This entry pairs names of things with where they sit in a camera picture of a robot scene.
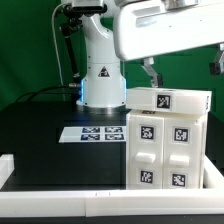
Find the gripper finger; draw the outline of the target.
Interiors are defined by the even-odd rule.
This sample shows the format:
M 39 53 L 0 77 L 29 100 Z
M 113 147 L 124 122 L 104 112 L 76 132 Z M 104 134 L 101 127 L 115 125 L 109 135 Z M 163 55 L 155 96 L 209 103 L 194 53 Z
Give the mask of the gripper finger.
M 141 60 L 141 66 L 146 71 L 150 77 L 151 86 L 153 88 L 158 88 L 163 86 L 162 75 L 157 73 L 152 65 L 154 64 L 154 59 L 152 57 L 144 58 Z
M 224 43 L 219 44 L 216 57 L 209 64 L 210 74 L 213 76 L 224 74 Z

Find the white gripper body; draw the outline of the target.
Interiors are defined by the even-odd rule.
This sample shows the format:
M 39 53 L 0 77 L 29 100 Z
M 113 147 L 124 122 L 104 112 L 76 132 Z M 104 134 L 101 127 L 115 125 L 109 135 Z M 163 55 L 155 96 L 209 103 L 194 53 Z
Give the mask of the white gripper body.
M 224 0 L 117 1 L 114 17 L 116 55 L 142 59 L 224 42 Z

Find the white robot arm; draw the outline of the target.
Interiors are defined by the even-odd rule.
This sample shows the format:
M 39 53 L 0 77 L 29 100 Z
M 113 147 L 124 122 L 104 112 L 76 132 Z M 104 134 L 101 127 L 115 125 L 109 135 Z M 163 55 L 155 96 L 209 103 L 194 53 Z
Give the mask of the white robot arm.
M 61 0 L 63 13 L 83 27 L 87 73 L 79 107 L 112 112 L 127 104 L 120 63 L 141 59 L 152 85 L 151 59 L 224 42 L 224 0 Z

